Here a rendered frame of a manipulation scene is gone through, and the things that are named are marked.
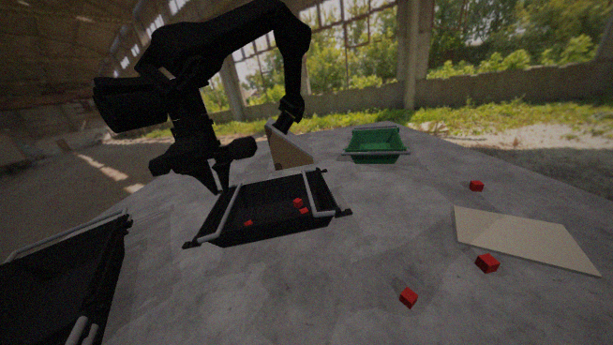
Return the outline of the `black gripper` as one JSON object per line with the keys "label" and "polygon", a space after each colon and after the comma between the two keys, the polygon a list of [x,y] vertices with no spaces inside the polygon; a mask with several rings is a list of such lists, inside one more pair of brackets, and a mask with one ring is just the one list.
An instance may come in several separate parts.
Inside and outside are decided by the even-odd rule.
{"label": "black gripper", "polygon": [[[181,138],[184,139],[199,135],[199,129],[202,129],[203,133],[206,133],[214,141],[217,146],[216,152],[212,156],[206,157],[202,167],[197,170],[188,170],[180,174],[195,177],[217,196],[217,183],[207,159],[214,158],[216,160],[217,163],[212,168],[217,173],[219,183],[224,193],[227,194],[229,191],[229,174],[232,161],[234,159],[238,160],[253,157],[257,150],[257,144],[253,137],[247,136],[234,139],[228,145],[219,146],[221,143],[217,140],[212,127],[214,124],[213,119],[209,119],[208,116],[209,114],[205,114],[172,121],[174,128],[171,128],[171,133],[179,133]],[[162,158],[163,155],[149,161],[148,168],[154,177],[167,174],[171,170],[171,167]]]}

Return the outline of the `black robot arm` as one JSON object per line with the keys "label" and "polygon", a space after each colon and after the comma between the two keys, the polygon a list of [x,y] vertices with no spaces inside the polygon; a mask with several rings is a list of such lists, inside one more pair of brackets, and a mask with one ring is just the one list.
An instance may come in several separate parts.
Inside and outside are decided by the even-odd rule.
{"label": "black robot arm", "polygon": [[[309,50],[311,28],[281,0],[253,0],[207,22],[160,26],[134,67],[141,77],[95,77],[92,98],[115,133],[166,122],[167,113],[172,121],[207,114],[199,88],[209,84],[227,56],[272,30],[284,59],[285,83],[278,107],[282,113],[272,126],[286,135],[305,110],[300,95],[302,56]],[[175,79],[164,76],[161,67]],[[199,169],[216,152],[214,141],[199,131],[184,139],[172,134],[175,143],[162,158],[176,174]]]}

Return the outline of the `beige flat panel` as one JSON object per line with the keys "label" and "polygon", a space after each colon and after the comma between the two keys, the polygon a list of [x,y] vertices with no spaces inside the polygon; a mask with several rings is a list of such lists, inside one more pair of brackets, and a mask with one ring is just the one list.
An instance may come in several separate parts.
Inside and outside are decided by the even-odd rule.
{"label": "beige flat panel", "polygon": [[602,278],[559,223],[514,217],[454,205],[457,243],[500,255]]}

